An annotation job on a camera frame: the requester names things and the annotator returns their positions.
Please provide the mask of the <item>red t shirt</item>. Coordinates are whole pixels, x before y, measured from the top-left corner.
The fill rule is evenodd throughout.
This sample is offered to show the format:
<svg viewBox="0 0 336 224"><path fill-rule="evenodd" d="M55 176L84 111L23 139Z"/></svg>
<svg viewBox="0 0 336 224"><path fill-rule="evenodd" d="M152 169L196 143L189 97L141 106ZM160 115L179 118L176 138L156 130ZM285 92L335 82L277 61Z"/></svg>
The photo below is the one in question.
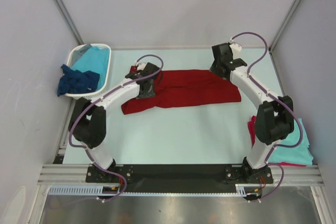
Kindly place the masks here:
<svg viewBox="0 0 336 224"><path fill-rule="evenodd" d="M165 70L154 80L155 96L131 99L121 106L123 114L153 107L180 108L242 101L238 88L209 70Z"/></svg>

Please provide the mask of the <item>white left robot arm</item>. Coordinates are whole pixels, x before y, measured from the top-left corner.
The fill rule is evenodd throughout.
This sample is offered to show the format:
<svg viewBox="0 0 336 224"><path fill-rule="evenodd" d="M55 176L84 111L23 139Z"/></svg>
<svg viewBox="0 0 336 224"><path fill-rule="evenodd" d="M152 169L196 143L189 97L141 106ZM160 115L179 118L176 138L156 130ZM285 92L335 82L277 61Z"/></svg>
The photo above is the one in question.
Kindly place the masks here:
<svg viewBox="0 0 336 224"><path fill-rule="evenodd" d="M107 115L114 109L132 99L147 99L155 96L154 81L161 68L150 63L136 63L135 70L128 73L122 82L91 100L80 98L72 112L69 130L69 143L80 142L89 159L99 167L98 176L105 182L115 178L115 160L106 148Z"/></svg>

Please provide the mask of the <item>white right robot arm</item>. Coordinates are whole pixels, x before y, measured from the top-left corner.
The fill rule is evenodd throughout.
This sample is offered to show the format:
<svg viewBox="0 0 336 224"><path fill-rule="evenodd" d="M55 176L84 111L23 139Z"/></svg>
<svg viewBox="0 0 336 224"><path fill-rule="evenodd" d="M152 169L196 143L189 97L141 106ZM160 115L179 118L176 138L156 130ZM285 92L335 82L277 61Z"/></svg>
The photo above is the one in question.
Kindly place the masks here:
<svg viewBox="0 0 336 224"><path fill-rule="evenodd" d="M276 145L294 130L292 99L278 97L258 82L247 63L236 55L241 45L226 42L212 46L214 61L210 71L239 88L257 109L254 124L255 143L242 163L243 179L254 183L266 171L267 162Z"/></svg>

